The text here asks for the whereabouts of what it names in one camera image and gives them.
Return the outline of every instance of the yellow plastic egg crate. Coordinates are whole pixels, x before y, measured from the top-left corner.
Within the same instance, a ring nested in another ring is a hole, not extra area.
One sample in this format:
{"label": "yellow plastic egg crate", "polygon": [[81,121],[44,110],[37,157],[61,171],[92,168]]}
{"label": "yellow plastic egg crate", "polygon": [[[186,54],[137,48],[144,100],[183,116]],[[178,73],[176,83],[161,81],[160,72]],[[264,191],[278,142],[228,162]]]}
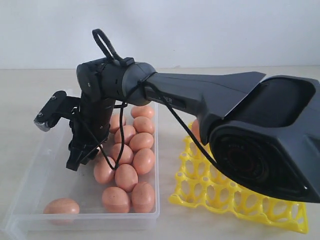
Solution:
{"label": "yellow plastic egg crate", "polygon": [[[231,212],[239,219],[303,234],[308,232],[305,203],[271,198],[238,185],[213,167],[191,137],[187,136],[184,142],[182,163],[175,175],[176,187],[169,197],[172,204],[189,208],[204,206],[212,213]],[[209,145],[204,149],[212,157]]]}

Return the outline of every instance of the camera lens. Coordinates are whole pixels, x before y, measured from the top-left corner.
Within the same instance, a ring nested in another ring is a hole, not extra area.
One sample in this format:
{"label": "camera lens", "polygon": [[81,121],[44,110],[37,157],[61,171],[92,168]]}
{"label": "camera lens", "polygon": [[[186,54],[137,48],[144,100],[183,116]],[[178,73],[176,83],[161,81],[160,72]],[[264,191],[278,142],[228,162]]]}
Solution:
{"label": "camera lens", "polygon": [[251,139],[224,135],[215,140],[212,152],[218,164],[238,177],[263,181],[268,176],[266,156]]}

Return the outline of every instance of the plastic tray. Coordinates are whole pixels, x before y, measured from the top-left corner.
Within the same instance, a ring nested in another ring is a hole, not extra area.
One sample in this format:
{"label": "plastic tray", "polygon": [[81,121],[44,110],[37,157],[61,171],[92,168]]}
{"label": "plastic tray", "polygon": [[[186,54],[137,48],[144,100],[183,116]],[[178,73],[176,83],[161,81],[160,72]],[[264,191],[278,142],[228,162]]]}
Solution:
{"label": "plastic tray", "polygon": [[[69,157],[68,143],[72,138],[69,121],[61,119],[38,147],[34,160],[23,179],[16,198],[4,220],[2,230],[15,240],[27,240],[28,231],[61,230],[145,230],[156,225],[160,214],[158,178],[158,104],[151,102],[155,110],[154,145],[155,165],[139,181],[147,181],[155,190],[155,206],[150,213],[107,213],[102,205],[102,192],[110,186],[98,184],[93,175],[93,161],[80,165],[78,171],[66,168]],[[132,124],[130,111],[124,109],[127,124]],[[43,214],[44,207],[58,198],[72,198],[80,206],[77,215]],[[72,224],[53,225],[50,220],[72,219]]]}

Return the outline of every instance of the table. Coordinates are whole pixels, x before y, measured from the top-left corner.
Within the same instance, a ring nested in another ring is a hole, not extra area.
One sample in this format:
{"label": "table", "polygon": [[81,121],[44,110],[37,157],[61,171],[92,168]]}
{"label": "table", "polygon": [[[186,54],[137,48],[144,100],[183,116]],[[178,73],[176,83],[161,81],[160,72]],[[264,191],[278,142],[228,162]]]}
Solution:
{"label": "table", "polygon": [[[173,68],[159,72],[187,74],[230,74],[259,71],[271,75],[292,75],[320,80],[319,66],[251,67],[251,68]],[[66,70],[0,70],[0,220],[16,193],[25,169],[34,155],[43,132],[33,119],[55,91],[79,91],[74,69]],[[177,111],[188,124],[195,118]],[[156,228],[148,231],[82,231],[32,234],[35,240],[117,239],[163,240],[233,239],[282,240],[317,239],[320,235],[320,204],[307,204],[309,233],[300,234],[239,220],[231,214],[213,214],[204,208],[190,209],[172,205],[168,197],[175,188],[174,174],[180,166],[179,154],[184,149],[186,132],[165,106],[159,106],[159,181],[160,216]],[[0,239],[7,239],[0,233]]]}

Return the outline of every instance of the white wall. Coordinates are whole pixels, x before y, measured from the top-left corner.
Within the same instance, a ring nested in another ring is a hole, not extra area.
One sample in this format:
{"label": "white wall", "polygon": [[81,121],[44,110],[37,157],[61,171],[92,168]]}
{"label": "white wall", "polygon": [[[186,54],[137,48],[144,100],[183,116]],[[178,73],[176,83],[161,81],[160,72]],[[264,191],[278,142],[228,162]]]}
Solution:
{"label": "white wall", "polygon": [[0,69],[122,57],[173,67],[320,65],[320,0],[0,0]]}

